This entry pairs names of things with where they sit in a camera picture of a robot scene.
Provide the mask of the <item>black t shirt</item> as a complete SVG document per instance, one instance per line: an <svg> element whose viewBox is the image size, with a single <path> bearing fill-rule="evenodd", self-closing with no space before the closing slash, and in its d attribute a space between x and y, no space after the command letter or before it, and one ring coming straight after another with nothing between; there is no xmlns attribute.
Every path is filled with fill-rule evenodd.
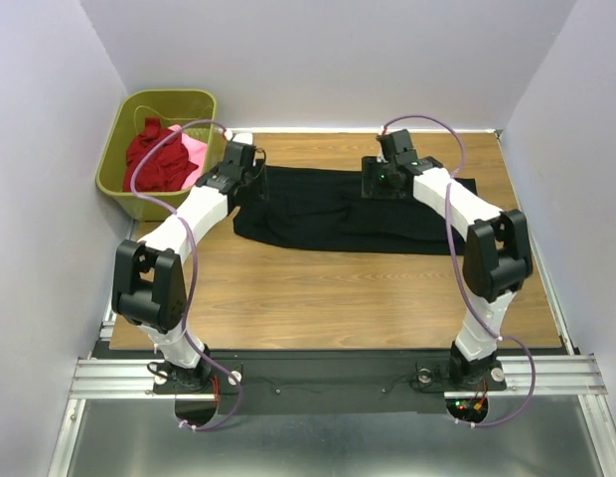
<svg viewBox="0 0 616 477"><path fill-rule="evenodd" d="M366 199L354 171L268 166L268 199L241 207L245 239L317 251L447 255L445 222L409 199Z"/></svg>

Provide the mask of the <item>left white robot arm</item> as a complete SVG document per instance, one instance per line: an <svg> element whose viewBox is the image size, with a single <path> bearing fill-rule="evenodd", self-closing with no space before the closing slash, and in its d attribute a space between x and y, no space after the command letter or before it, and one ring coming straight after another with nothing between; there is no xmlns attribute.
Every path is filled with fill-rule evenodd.
<svg viewBox="0 0 616 477"><path fill-rule="evenodd" d="M204 362L204 343L188 331L193 293L183 267L187 259L198 263L198 243L235 208L264 199L265 159L250 133L238 134L174 213L141 239L124 240L115 253L112 310L146 333L191 392L210 383L212 369Z"/></svg>

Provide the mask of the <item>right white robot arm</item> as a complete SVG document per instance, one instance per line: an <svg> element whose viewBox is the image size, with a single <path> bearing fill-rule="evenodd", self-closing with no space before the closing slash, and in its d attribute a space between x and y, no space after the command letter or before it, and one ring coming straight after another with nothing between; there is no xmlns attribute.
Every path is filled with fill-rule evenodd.
<svg viewBox="0 0 616 477"><path fill-rule="evenodd" d="M417 154L402 129L377 137L381 152L362 160L362 195L368 199L414 199L445 222L450 237L464 241L453 261L467 311L450 348L447 376L469 388L495 367L507 311L533 274L525 215L489 204L460 184L435 158Z"/></svg>

